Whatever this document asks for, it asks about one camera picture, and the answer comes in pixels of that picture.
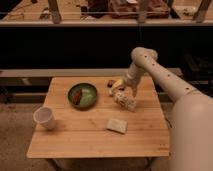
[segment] snack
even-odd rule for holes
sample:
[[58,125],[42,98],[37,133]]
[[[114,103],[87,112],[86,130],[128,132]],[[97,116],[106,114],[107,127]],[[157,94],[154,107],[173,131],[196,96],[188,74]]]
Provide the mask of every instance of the snack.
[[78,105],[80,100],[81,100],[81,96],[82,96],[82,89],[79,89],[75,92],[73,98],[72,98],[72,103],[74,105]]

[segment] bowl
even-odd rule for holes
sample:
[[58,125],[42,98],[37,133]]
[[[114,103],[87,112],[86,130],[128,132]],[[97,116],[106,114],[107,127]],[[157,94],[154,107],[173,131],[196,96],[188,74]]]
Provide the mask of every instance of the bowl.
[[97,89],[90,83],[74,85],[67,94],[69,102],[77,109],[88,109],[97,100]]

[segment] green bowl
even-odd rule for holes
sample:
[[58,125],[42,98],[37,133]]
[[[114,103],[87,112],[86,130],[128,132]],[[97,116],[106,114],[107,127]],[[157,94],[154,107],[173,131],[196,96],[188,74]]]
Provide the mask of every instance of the green bowl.
[[[81,97],[78,100],[77,104],[74,104],[73,98],[76,96],[76,93],[81,91]],[[97,100],[97,89],[95,86],[89,83],[79,83],[74,85],[68,92],[68,100],[73,107],[77,109],[88,109],[93,106]]]

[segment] cup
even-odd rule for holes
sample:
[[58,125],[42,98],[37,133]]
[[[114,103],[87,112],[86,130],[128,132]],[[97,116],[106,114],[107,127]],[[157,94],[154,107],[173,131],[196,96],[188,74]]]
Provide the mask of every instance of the cup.
[[37,109],[33,114],[33,119],[47,130],[52,130],[55,127],[53,112],[49,107],[40,107]]

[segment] table leg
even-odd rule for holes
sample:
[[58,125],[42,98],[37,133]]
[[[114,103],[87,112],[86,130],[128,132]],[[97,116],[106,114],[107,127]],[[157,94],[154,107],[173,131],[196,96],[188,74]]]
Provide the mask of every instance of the table leg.
[[152,171],[152,165],[153,163],[155,162],[155,160],[157,159],[157,157],[147,157],[146,160],[147,160],[147,165],[145,166],[145,170],[149,170],[149,171]]
[[62,170],[53,159],[46,159],[46,161],[55,169],[55,171]]

